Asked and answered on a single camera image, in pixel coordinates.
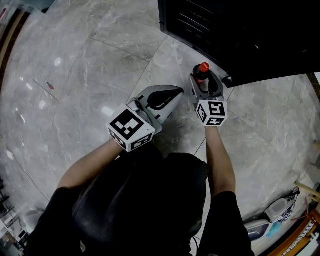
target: cable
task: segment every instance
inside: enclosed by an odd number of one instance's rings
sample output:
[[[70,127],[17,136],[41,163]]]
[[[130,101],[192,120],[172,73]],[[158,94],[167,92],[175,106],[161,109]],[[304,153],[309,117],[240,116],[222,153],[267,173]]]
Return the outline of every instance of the cable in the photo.
[[[198,253],[198,249],[199,249],[199,247],[198,247],[198,242],[197,242],[197,240],[195,239],[195,237],[193,236],[192,237],[193,238],[193,240],[195,241],[195,245],[196,245],[196,252]]]
[[[194,236],[194,238],[199,239],[199,241],[201,241],[201,239],[199,237],[197,237],[197,236]]]

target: sleeve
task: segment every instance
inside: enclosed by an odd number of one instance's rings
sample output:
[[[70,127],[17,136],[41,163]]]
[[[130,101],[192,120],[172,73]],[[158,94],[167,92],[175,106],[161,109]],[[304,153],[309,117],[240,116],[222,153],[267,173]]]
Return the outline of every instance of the sleeve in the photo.
[[[26,256],[82,254],[72,218],[78,193],[58,188],[27,240]]]
[[[235,193],[226,191],[211,200],[197,256],[254,256]]]

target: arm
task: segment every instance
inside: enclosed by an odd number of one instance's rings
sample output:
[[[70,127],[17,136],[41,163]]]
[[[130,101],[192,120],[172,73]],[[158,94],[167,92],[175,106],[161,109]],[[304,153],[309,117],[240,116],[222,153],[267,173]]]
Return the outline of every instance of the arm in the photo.
[[[94,179],[122,152],[123,148],[112,138],[102,146],[87,154],[63,175],[59,188],[76,188]]]
[[[197,256],[254,256],[236,198],[236,177],[216,127],[206,127],[207,164],[211,168],[211,206]]]
[[[236,192],[236,176],[217,127],[205,127],[207,164],[212,172],[212,198],[225,191]]]

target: marble floor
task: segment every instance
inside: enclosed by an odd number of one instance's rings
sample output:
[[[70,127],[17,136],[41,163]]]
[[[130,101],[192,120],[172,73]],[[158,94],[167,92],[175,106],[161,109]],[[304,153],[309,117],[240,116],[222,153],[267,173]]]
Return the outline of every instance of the marble floor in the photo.
[[[0,98],[0,176],[16,212],[42,209],[65,171],[108,140],[106,124],[121,103],[153,85],[188,87],[192,68],[210,63],[160,31],[157,0],[56,0],[23,27]],[[220,128],[237,179],[243,219],[263,212],[300,180],[320,181],[320,103],[305,74],[225,88]],[[205,131],[188,96],[155,144],[166,155],[206,160]],[[301,193],[293,215],[304,211]],[[210,208],[208,194],[204,220]],[[280,233],[252,244],[258,255]]]

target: forearm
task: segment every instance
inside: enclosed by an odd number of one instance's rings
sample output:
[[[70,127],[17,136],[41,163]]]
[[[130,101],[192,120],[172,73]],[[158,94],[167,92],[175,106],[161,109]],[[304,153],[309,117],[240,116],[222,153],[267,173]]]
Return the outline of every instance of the forearm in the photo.
[[[236,176],[218,128],[207,126],[205,135],[207,164],[212,170],[210,175],[212,177],[212,197],[224,191],[235,193]]]
[[[102,146],[87,154],[63,175],[57,188],[76,188],[94,179],[122,152],[123,148],[110,139]]]

